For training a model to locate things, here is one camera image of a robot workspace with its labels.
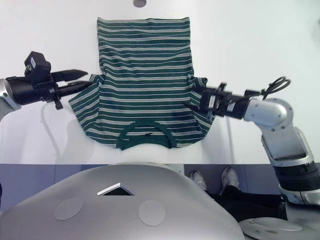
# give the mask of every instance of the striped shirt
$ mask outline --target striped shirt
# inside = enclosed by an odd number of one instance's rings
[[[212,120],[185,107],[199,105],[194,77],[190,20],[98,18],[101,75],[69,103],[85,133],[122,150],[137,144],[167,148],[203,139]]]

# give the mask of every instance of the black cable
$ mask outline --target black cable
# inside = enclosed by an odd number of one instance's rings
[[[250,99],[252,97],[258,97],[258,96],[263,96],[263,100],[264,100],[264,99],[267,98],[267,96],[269,94],[274,94],[276,92],[279,92],[279,91],[285,89],[286,87],[288,87],[290,85],[290,83],[291,83],[291,80],[287,79],[285,76],[279,77],[273,83],[270,83],[269,87],[266,90],[262,89],[258,93],[244,96],[244,97],[242,97],[242,98],[240,98],[238,100],[230,102],[229,104],[242,102],[242,101],[248,100],[248,99]]]
[[[285,89],[290,85],[290,83],[291,80],[286,79],[285,76],[279,77],[273,83],[270,83],[266,90],[262,89],[260,95],[263,96],[263,99],[266,99],[269,94],[274,94]]]

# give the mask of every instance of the white table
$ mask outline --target white table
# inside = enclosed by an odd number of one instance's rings
[[[274,94],[295,111],[294,123],[320,156],[320,1],[316,0],[0,0],[0,77],[22,76],[30,51],[44,54],[52,71],[98,74],[97,17],[191,20],[195,76],[243,94],[266,88],[280,76],[289,88]],[[0,163],[266,164],[259,129],[252,123],[216,118],[207,137],[188,147],[142,144],[125,151],[85,136],[68,104],[23,106],[0,123]]]

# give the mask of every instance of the sneaker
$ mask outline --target sneaker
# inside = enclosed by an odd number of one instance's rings
[[[220,195],[224,192],[226,186],[234,186],[237,189],[239,189],[239,180],[237,172],[231,167],[226,167],[221,174],[221,183],[222,191],[220,192]]]
[[[189,178],[194,181],[195,184],[197,184],[203,191],[207,190],[205,179],[199,171],[193,171],[190,173]]]

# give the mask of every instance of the gray floor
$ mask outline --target gray floor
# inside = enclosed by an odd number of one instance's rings
[[[23,165],[1,164],[3,187],[0,212],[35,195],[75,173],[101,165]],[[228,165],[185,165],[185,174],[200,171],[212,193],[221,191],[221,173]],[[278,194],[278,180],[269,164],[232,165],[239,177],[240,189],[248,193]]]

